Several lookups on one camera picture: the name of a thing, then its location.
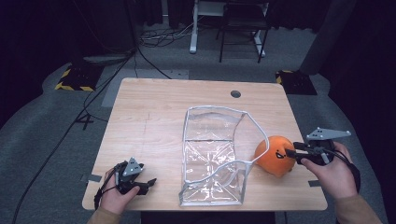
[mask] sleeve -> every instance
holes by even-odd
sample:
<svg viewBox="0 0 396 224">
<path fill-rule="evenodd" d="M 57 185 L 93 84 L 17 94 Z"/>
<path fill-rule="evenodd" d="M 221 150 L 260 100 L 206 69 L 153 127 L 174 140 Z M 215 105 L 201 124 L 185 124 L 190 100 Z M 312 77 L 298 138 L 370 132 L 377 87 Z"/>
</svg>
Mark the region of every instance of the sleeve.
<svg viewBox="0 0 396 224">
<path fill-rule="evenodd" d="M 360 195 L 335 200 L 335 213 L 341 224 L 381 223 L 373 208 Z"/>
<path fill-rule="evenodd" d="M 99 206 L 91 216 L 90 220 L 88 220 L 87 224 L 118 224 L 120 223 L 120 219 L 120 215 L 109 212 Z"/>
</svg>

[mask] hand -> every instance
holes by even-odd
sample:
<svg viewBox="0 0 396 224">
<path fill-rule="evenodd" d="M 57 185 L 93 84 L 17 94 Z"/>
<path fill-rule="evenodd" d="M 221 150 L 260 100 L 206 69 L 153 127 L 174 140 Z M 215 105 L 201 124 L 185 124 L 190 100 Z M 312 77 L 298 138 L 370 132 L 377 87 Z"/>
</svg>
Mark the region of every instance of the hand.
<svg viewBox="0 0 396 224">
<path fill-rule="evenodd" d="M 334 142 L 334 146 L 336 150 L 344 153 L 349 161 L 352 162 L 349 152 L 344 145 Z M 339 158 L 334 157 L 332 162 L 325 166 L 316 165 L 308 159 L 301 159 L 301 163 L 318 178 L 321 186 L 334 199 L 351 197 L 358 194 L 353 174 Z"/>
<path fill-rule="evenodd" d="M 106 172 L 105 179 L 107 179 L 111 171 L 112 169 Z M 114 188 L 115 186 L 116 186 L 116 177 L 115 175 L 113 175 L 108 180 L 106 187 L 104 189 L 104 191 L 106 191 L 107 189 L 110 190 L 108 190 L 102 196 L 100 206 L 102 208 L 105 208 L 107 211 L 121 215 L 128 202 L 131 201 L 134 198 L 134 196 L 136 196 L 140 188 L 136 186 L 132 188 L 128 193 L 121 194 L 117 189 Z"/>
</svg>

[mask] wooden table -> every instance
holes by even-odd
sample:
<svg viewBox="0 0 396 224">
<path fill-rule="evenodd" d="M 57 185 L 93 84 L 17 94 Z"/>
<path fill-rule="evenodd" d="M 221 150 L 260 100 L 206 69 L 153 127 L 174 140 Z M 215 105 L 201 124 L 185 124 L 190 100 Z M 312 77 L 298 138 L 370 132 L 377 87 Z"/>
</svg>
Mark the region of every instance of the wooden table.
<svg viewBox="0 0 396 224">
<path fill-rule="evenodd" d="M 234 98 L 231 91 L 239 91 Z M 282 178 L 255 165 L 248 176 L 242 205 L 179 206 L 182 186 L 182 134 L 186 111 L 196 105 L 221 105 L 245 110 L 267 135 L 280 134 L 303 141 L 287 96 L 278 84 L 125 78 L 100 146 L 93 175 L 104 175 L 117 163 L 135 157 L 145 164 L 136 179 L 158 178 L 148 195 L 137 196 L 127 209 L 140 211 L 288 211 L 324 210 L 321 187 L 310 187 L 317 178 L 302 165 Z M 93 197 L 102 186 L 90 182 L 82 205 L 93 209 Z"/>
</svg>

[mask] transparent plastic box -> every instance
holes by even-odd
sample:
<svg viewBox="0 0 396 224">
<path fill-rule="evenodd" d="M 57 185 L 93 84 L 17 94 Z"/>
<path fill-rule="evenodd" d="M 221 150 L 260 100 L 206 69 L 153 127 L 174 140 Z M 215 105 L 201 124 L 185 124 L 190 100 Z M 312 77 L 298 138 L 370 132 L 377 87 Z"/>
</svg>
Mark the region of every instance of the transparent plastic box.
<svg viewBox="0 0 396 224">
<path fill-rule="evenodd" d="M 181 206 L 242 204 L 257 145 L 268 137 L 246 111 L 201 105 L 187 110 Z"/>
</svg>

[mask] pumpkin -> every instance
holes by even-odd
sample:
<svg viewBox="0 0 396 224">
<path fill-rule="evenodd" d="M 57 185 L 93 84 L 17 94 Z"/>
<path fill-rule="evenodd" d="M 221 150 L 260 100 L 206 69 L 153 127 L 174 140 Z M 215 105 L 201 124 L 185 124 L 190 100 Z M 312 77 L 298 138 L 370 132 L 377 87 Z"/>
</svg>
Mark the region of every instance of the pumpkin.
<svg viewBox="0 0 396 224">
<path fill-rule="evenodd" d="M 286 137 L 273 135 L 268 137 L 268 151 L 256 160 L 256 163 L 266 172 L 281 177 L 290 172 L 295 159 L 287 157 L 285 148 L 295 150 L 293 143 Z M 256 148 L 254 158 L 259 157 L 266 149 L 266 142 L 261 141 Z"/>
</svg>

